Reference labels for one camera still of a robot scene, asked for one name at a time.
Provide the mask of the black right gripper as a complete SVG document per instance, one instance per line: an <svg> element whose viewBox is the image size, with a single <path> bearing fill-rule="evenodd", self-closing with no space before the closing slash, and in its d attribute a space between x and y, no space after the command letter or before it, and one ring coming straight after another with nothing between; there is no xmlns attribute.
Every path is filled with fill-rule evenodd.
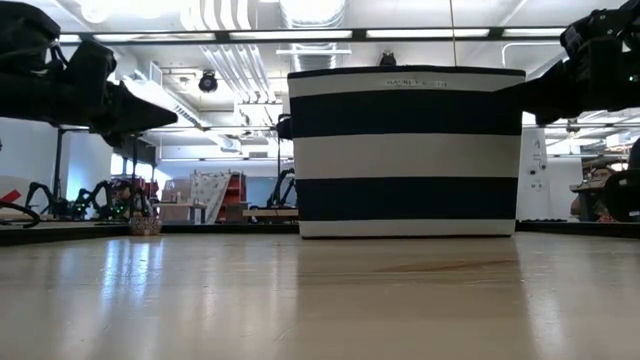
<svg viewBox="0 0 640 360"><path fill-rule="evenodd" d="M609 108L607 102L620 79L622 42L615 37L565 37L566 62L557 62L542 76L497 90L537 125L550 125L575 113Z"/></svg>

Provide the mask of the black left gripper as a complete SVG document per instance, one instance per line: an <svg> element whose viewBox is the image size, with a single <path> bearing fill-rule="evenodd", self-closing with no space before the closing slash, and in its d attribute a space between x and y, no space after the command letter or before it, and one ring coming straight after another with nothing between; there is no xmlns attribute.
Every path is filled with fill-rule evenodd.
<svg viewBox="0 0 640 360"><path fill-rule="evenodd" d="M53 74L0 68L0 117L99 128L112 148L142 132L175 123L170 110L136 97L124 84L108 83L103 113L103 71L72 69Z"/></svg>

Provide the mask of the white column unit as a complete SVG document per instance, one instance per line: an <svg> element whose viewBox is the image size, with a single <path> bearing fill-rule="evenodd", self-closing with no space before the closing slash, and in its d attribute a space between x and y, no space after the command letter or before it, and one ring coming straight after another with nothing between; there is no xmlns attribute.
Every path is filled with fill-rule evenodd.
<svg viewBox="0 0 640 360"><path fill-rule="evenodd" d="M522 131L516 218L546 219L550 213L547 153L543 129Z"/></svg>

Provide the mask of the person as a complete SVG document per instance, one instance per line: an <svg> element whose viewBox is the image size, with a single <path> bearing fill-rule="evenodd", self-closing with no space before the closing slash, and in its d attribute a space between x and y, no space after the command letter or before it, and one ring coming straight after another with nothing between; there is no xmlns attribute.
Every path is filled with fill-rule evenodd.
<svg viewBox="0 0 640 360"><path fill-rule="evenodd" d="M150 217L152 207L141 188L127 180L118 180L113 187L113 208L117 219L131 217Z"/></svg>
<svg viewBox="0 0 640 360"><path fill-rule="evenodd" d="M593 168L584 185L604 186L615 171L610 167ZM580 221L614 222L602 200L601 191L583 191L576 194L570 205L570 214Z"/></svg>

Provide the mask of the cardboard boxes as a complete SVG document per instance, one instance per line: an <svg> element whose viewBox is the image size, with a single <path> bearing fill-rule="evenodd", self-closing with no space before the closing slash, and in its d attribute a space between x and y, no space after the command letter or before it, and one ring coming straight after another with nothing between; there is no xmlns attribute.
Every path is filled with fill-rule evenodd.
<svg viewBox="0 0 640 360"><path fill-rule="evenodd" d="M162 203L188 203L191 195L191 183L188 178L167 180L161 192Z"/></svg>

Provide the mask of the small wooden table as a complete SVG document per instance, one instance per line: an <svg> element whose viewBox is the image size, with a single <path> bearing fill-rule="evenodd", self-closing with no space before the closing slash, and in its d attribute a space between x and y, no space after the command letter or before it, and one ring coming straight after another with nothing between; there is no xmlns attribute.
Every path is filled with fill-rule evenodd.
<svg viewBox="0 0 640 360"><path fill-rule="evenodd" d="M190 203L156 203L153 208L167 224L205 224L206 206Z"/></svg>

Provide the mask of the small round patterned container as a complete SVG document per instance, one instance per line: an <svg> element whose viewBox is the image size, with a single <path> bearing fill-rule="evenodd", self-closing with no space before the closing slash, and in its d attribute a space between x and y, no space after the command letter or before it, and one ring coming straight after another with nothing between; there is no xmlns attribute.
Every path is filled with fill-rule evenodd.
<svg viewBox="0 0 640 360"><path fill-rule="evenodd" d="M155 217L132 217L129 232L134 236L156 236L161 233L162 221Z"/></svg>

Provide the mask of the white patterned board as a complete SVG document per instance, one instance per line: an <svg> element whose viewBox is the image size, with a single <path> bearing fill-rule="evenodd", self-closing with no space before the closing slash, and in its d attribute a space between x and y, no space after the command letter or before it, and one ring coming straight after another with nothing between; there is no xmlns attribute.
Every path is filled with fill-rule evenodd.
<svg viewBox="0 0 640 360"><path fill-rule="evenodd" d="M216 222L230 180L230 172L194 172L190 175L190 202L205 206L202 216L205 224Z"/></svg>

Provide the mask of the black round chair back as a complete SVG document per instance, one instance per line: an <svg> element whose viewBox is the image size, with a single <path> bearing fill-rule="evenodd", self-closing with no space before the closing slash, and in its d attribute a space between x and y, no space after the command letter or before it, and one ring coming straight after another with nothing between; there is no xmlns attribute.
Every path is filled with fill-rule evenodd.
<svg viewBox="0 0 640 360"><path fill-rule="evenodd" d="M640 170L611 175L604 186L604 203L618 222L640 222Z"/></svg>

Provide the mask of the white ceiling pipes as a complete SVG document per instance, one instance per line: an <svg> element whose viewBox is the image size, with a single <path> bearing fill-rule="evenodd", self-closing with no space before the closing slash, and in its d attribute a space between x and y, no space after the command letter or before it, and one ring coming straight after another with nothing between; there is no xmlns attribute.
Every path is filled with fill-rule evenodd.
<svg viewBox="0 0 640 360"><path fill-rule="evenodd" d="M185 0L180 21L187 31L251 30L249 0ZM200 45L199 49L238 101L275 102L256 45Z"/></svg>

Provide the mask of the red shelf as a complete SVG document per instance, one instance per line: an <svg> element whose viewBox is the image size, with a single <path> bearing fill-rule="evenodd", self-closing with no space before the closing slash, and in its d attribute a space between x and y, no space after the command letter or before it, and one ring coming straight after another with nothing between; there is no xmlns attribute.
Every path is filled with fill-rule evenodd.
<svg viewBox="0 0 640 360"><path fill-rule="evenodd" d="M248 209L246 175L241 172L230 174L216 222L221 224L246 223L243 212Z"/></svg>

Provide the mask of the wooden bench top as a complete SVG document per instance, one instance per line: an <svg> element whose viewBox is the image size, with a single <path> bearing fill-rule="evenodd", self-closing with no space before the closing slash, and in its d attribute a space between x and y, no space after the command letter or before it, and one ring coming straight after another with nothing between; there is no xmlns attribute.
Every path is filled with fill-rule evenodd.
<svg viewBox="0 0 640 360"><path fill-rule="evenodd" d="M297 209L248 209L242 212L244 217L294 217L299 216Z"/></svg>

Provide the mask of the navy white striped fabric basket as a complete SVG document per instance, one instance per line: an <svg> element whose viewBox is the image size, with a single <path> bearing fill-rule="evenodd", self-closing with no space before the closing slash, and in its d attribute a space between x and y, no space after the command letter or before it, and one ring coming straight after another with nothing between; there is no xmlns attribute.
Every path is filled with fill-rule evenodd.
<svg viewBox="0 0 640 360"><path fill-rule="evenodd" d="M509 236L515 230L521 70L427 65L291 73L305 238Z"/></svg>

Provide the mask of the linear ceiling light bar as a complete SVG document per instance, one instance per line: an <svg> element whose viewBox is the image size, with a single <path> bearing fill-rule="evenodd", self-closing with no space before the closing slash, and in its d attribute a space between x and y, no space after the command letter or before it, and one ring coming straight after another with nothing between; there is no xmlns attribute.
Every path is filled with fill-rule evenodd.
<svg viewBox="0 0 640 360"><path fill-rule="evenodd" d="M332 28L271 30L204 30L155 32L75 32L60 35L64 46L94 40L107 46L206 45L261 43L356 43L356 42L501 42L509 40L555 41L562 27L423 27Z"/></svg>

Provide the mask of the black vertical post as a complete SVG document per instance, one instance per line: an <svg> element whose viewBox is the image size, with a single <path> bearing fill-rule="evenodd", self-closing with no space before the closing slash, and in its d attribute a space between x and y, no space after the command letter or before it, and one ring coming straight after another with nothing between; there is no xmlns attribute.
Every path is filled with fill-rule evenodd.
<svg viewBox="0 0 640 360"><path fill-rule="evenodd" d="M65 134L65 130L58 128L57 140L56 140L56 155L54 164L54 178L53 178L53 200L54 204L57 202L60 196L60 170L62 159L62 142Z"/></svg>

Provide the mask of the black metal table frame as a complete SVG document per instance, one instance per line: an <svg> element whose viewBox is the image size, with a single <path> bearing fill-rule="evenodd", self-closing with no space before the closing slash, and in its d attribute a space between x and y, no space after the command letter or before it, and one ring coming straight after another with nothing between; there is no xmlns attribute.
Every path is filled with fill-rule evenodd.
<svg viewBox="0 0 640 360"><path fill-rule="evenodd" d="M516 222L517 232L534 232L563 235L618 237L640 239L640 223L597 222ZM298 234L294 224L231 224L231 225L163 225L162 234ZM22 227L0 226L0 247L78 241L106 237L127 236L127 225L93 225L71 227Z"/></svg>

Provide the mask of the silver ventilation duct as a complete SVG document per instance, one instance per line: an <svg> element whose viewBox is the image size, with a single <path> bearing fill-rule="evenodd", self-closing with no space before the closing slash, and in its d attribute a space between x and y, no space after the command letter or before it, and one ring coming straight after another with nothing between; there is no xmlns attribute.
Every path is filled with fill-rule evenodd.
<svg viewBox="0 0 640 360"><path fill-rule="evenodd" d="M348 0L279 0L283 26L304 30L340 27L347 4ZM290 50L296 72L336 67L336 43L291 44Z"/></svg>

